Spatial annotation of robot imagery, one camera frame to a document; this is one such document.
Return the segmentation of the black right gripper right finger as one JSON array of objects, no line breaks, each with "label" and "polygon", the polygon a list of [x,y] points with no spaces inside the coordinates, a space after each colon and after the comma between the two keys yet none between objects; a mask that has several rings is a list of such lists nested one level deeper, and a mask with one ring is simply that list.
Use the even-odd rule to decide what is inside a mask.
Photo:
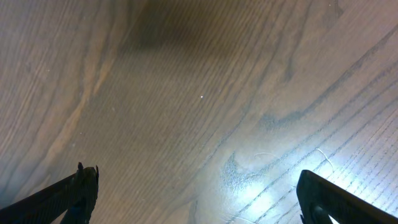
[{"label": "black right gripper right finger", "polygon": [[303,170],[297,198],[304,224],[397,224],[397,218],[365,202],[310,170]]}]

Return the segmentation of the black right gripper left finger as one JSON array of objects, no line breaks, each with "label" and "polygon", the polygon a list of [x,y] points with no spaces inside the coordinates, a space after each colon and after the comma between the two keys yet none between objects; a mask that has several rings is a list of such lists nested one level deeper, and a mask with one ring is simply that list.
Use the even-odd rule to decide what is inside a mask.
[{"label": "black right gripper left finger", "polygon": [[1,209],[1,223],[52,223],[63,215],[61,223],[90,222],[99,190],[98,167],[84,168],[45,189]]}]

